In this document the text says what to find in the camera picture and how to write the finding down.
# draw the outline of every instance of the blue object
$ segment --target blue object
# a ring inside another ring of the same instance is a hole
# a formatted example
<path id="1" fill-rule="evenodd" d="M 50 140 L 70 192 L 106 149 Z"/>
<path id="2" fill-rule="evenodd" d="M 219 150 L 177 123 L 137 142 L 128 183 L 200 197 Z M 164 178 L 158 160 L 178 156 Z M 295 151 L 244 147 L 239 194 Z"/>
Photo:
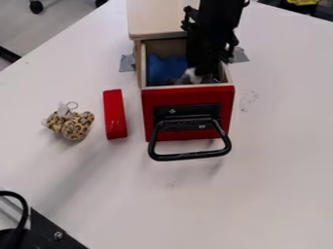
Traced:
<path id="1" fill-rule="evenodd" d="M 168 85 L 169 79 L 180 79 L 187 69 L 185 56 L 160 58 L 156 54 L 148 56 L 148 87 Z"/>

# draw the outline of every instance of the white table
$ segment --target white table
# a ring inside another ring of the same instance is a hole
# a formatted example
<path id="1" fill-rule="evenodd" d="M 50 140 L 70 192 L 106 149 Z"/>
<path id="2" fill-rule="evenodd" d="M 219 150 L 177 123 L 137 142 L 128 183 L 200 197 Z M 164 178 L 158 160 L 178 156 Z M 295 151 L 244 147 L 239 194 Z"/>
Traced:
<path id="1" fill-rule="evenodd" d="M 118 72 L 126 3 L 110 1 L 0 74 L 0 184 L 95 249 L 331 248 L 332 30 L 252 4 L 239 29 L 251 61 L 231 66 L 232 154 L 155 162 L 135 75 Z M 101 94 L 117 88 L 129 137 L 108 142 Z M 60 100 L 95 113 L 83 142 L 41 127 Z"/>

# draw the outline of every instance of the red case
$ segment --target red case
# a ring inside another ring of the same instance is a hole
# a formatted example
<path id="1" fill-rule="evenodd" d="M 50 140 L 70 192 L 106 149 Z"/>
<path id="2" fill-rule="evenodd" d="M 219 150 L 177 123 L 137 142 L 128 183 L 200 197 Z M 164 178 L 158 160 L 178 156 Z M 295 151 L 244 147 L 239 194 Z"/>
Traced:
<path id="1" fill-rule="evenodd" d="M 104 98 L 104 118 L 107 139 L 128 136 L 123 95 L 120 89 L 106 90 Z"/>
<path id="2" fill-rule="evenodd" d="M 235 88 L 208 87 L 184 89 L 143 89 L 141 92 L 146 140 L 154 129 L 154 108 L 158 106 L 220 104 L 221 126 L 228 133 L 233 111 Z M 158 141 L 219 138 L 214 129 L 161 132 Z"/>

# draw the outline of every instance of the screw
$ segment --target screw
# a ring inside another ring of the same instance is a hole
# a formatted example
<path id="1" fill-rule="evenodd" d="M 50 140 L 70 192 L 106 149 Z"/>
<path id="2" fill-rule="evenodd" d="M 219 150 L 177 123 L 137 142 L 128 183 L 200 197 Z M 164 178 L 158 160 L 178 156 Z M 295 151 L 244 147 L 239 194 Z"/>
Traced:
<path id="1" fill-rule="evenodd" d="M 57 231 L 55 233 L 55 240 L 62 240 L 63 238 L 63 233 L 61 231 Z"/>

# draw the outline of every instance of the drawer front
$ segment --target drawer front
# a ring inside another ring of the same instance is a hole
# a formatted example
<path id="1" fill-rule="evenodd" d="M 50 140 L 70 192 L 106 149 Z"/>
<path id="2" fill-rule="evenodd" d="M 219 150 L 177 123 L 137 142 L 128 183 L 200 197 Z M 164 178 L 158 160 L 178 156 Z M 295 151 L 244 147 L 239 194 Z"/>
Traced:
<path id="1" fill-rule="evenodd" d="M 177 115 L 177 111 L 175 110 L 187 110 L 187 107 L 190 106 L 191 117 L 193 117 L 193 115 L 204 114 L 204 112 L 207 112 L 205 111 L 206 108 L 210 108 L 214 110 L 214 112 L 218 110 L 220 113 L 219 115 L 216 115 L 216 120 L 218 120 L 226 132 L 229 130 L 235 96 L 234 86 L 184 89 L 143 89 L 141 94 L 147 141 L 151 138 L 156 122 L 161 118 L 158 117 L 158 113 L 161 110 L 167 110 L 167 108 L 169 108 L 170 115 L 172 116 Z M 183 118 L 186 120 L 186 111 L 182 112 L 185 112 L 182 115 L 185 115 Z M 182 125 L 182 123 L 179 123 L 179 128 L 175 127 L 168 131 L 161 132 L 158 141 L 210 139 L 218 137 L 218 132 L 212 127 L 200 129 L 194 128 L 188 124 Z"/>

